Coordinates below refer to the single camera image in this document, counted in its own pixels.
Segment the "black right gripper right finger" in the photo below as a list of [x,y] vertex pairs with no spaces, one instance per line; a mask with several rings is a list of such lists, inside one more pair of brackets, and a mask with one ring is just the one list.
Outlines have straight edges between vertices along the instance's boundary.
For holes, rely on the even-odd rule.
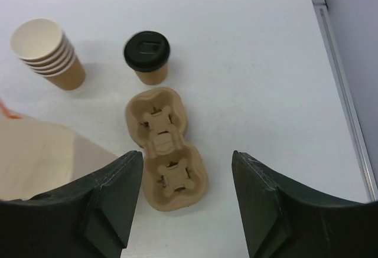
[[377,257],[377,202],[317,191],[245,152],[232,173],[249,257]]

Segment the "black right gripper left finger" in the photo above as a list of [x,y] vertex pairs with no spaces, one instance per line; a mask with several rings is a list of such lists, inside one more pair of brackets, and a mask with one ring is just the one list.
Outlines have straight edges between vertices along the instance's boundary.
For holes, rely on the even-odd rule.
[[1,257],[120,257],[142,179],[142,153],[29,200],[1,201]]

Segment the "paper bag with orange handles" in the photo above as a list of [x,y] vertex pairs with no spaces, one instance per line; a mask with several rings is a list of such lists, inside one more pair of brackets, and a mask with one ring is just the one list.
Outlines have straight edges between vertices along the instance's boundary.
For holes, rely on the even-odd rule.
[[29,200],[117,159],[117,155],[57,123],[1,105],[1,200]]

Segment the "brown paper cup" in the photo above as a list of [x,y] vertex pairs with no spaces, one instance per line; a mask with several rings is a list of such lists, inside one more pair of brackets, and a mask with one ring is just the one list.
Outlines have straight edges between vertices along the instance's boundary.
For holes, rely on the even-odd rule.
[[154,86],[162,83],[168,75],[168,65],[161,66],[160,68],[151,71],[151,72],[139,72],[135,71],[135,74],[138,76],[143,84]]

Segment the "black cup lid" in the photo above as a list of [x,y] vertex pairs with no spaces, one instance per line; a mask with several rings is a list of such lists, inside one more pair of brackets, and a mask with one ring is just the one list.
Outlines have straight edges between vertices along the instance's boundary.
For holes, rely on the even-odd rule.
[[170,44],[164,35],[155,31],[142,31],[128,39],[123,56],[134,71],[150,73],[166,65],[170,52]]

